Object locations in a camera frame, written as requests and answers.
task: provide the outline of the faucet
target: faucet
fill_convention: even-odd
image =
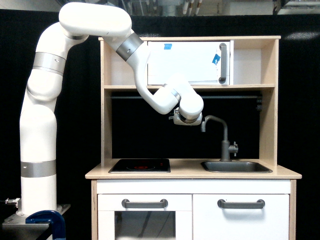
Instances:
[[[209,120],[213,120],[219,123],[222,123],[223,125],[223,140],[221,142],[221,162],[231,162],[232,160],[230,159],[230,153],[233,153],[234,156],[238,153],[238,144],[236,142],[233,143],[233,145],[230,145],[230,142],[228,141],[228,126],[226,121],[223,119],[213,116],[213,115],[208,115],[204,118],[204,121],[201,123],[201,132],[206,132],[206,124]]]

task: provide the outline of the drawer handle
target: drawer handle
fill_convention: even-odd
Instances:
[[[123,199],[121,204],[126,209],[164,209],[168,206],[168,201],[162,199],[159,202],[130,202],[128,199]]]
[[[263,209],[265,201],[259,199],[256,202],[226,202],[223,199],[218,200],[218,207],[222,209]]]

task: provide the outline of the oven door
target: oven door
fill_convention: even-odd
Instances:
[[[191,194],[99,194],[99,240],[192,240]]]

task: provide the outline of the toy kitchen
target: toy kitchen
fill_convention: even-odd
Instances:
[[[279,39],[142,38],[148,91],[178,71],[203,98],[202,120],[183,126],[176,110],[150,108],[100,38],[101,164],[85,175],[93,240],[296,239],[302,176],[277,164]]]

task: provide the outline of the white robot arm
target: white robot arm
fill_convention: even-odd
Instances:
[[[203,100],[181,75],[172,76],[154,95],[149,92],[144,76],[150,51],[131,27],[121,8],[72,2],[41,35],[20,116],[22,214],[57,208],[54,110],[68,51],[89,35],[102,36],[132,67],[138,92],[157,112],[167,114],[180,102],[174,122],[201,123]]]

